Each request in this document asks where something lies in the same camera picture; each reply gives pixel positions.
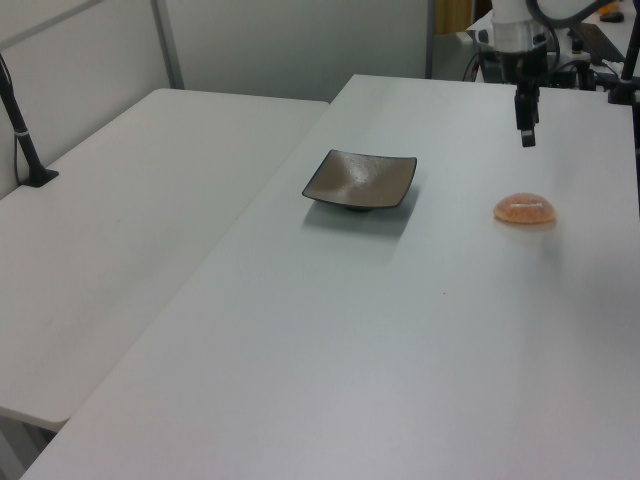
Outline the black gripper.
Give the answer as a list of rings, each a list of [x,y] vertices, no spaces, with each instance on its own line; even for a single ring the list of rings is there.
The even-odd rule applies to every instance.
[[[519,85],[525,82],[544,85],[548,76],[547,47],[544,44],[533,50],[499,52],[502,80],[506,84]],[[539,123],[539,88],[526,92],[516,87],[514,106],[516,126],[521,132],[523,147],[536,145],[535,128]]]

